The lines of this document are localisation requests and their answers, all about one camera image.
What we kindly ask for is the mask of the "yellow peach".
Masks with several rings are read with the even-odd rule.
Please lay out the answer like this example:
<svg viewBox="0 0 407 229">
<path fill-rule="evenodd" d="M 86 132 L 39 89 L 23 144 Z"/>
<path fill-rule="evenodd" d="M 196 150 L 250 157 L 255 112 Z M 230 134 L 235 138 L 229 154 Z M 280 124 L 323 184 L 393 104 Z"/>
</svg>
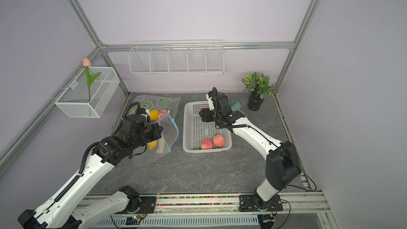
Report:
<svg viewBox="0 0 407 229">
<path fill-rule="evenodd" d="M 159 119 L 159 111 L 158 110 L 151 110 L 149 113 L 149 117 L 151 121 L 156 121 Z"/>
<path fill-rule="evenodd" d="M 147 144 L 148 149 L 149 150 L 155 149 L 155 147 L 157 146 L 157 143 L 158 143 L 157 141 L 152 141 L 152 142 L 148 143 Z"/>
</svg>

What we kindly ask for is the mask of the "clear bag with blue zipper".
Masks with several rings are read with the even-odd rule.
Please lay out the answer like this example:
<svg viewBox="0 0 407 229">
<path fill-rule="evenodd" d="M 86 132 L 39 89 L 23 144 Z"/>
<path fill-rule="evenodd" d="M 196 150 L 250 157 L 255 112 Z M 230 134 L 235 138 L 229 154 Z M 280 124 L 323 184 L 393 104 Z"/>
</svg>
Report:
<svg viewBox="0 0 407 229">
<path fill-rule="evenodd" d="M 161 138 L 157 140 L 158 143 L 155 149 L 149 150 L 147 148 L 145 153 L 132 158 L 132 165 L 134 168 L 147 166 L 164 158 L 171 152 L 172 145 L 179 137 L 179 128 L 169 112 L 159 118 L 156 123 L 163 127 Z"/>
</svg>

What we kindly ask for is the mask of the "green printed zip-top bag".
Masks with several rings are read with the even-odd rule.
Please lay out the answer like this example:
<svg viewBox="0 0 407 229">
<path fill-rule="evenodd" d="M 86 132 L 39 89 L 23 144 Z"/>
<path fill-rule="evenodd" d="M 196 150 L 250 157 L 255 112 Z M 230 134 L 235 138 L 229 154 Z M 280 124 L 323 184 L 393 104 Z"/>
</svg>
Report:
<svg viewBox="0 0 407 229">
<path fill-rule="evenodd" d="M 138 102 L 146 110 L 167 111 L 175 120 L 179 111 L 181 98 L 162 95 L 142 94 L 134 97 L 130 103 Z"/>
</svg>

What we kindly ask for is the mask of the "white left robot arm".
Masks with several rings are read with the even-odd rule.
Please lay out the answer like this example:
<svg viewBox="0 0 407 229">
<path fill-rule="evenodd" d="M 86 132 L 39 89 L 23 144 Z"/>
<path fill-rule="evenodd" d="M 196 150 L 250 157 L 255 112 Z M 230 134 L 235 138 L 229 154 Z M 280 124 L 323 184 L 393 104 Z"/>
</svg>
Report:
<svg viewBox="0 0 407 229">
<path fill-rule="evenodd" d="M 114 135 L 85 150 L 79 170 L 59 191 L 35 210 L 25 210 L 18 222 L 25 229 L 87 229 L 118 212 L 146 210 L 139 193 L 130 186 L 85 208 L 78 208 L 78 204 L 124 158 L 135 157 L 134 150 L 159 140 L 163 129 L 159 123 L 151 123 L 146 114 L 125 116 Z"/>
</svg>

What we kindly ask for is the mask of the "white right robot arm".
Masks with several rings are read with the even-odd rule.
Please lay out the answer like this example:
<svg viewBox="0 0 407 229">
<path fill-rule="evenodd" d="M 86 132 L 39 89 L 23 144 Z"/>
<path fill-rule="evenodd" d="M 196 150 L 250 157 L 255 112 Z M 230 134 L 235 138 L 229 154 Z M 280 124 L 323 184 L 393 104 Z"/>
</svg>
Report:
<svg viewBox="0 0 407 229">
<path fill-rule="evenodd" d="M 213 89 L 206 94 L 206 99 L 209 107 L 199 111 L 201 120 L 213 122 L 216 127 L 241 137 L 266 161 L 265 180 L 253 192 L 254 207 L 266 210 L 272 198 L 302 172 L 295 145 L 271 137 L 250 122 L 244 113 L 232 110 L 225 94 Z"/>
</svg>

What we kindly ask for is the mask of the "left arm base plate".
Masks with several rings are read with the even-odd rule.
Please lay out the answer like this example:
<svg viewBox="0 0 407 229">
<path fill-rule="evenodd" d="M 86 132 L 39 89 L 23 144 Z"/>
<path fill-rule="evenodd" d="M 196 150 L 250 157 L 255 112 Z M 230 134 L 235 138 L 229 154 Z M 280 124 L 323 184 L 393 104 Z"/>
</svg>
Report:
<svg viewBox="0 0 407 229">
<path fill-rule="evenodd" d="M 157 197 L 140 196 L 138 200 L 131 201 L 128 207 L 117 214 L 152 214 L 156 208 Z"/>
</svg>

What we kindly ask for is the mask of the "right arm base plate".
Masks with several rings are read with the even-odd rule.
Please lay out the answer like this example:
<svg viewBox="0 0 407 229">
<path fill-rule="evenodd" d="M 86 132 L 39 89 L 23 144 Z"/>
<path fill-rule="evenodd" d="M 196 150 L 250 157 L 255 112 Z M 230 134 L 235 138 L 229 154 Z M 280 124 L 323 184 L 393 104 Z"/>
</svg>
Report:
<svg viewBox="0 0 407 229">
<path fill-rule="evenodd" d="M 258 195 L 239 195 L 240 212 L 273 212 L 283 211 L 282 201 L 279 195 L 274 195 L 268 201 L 262 200 Z"/>
</svg>

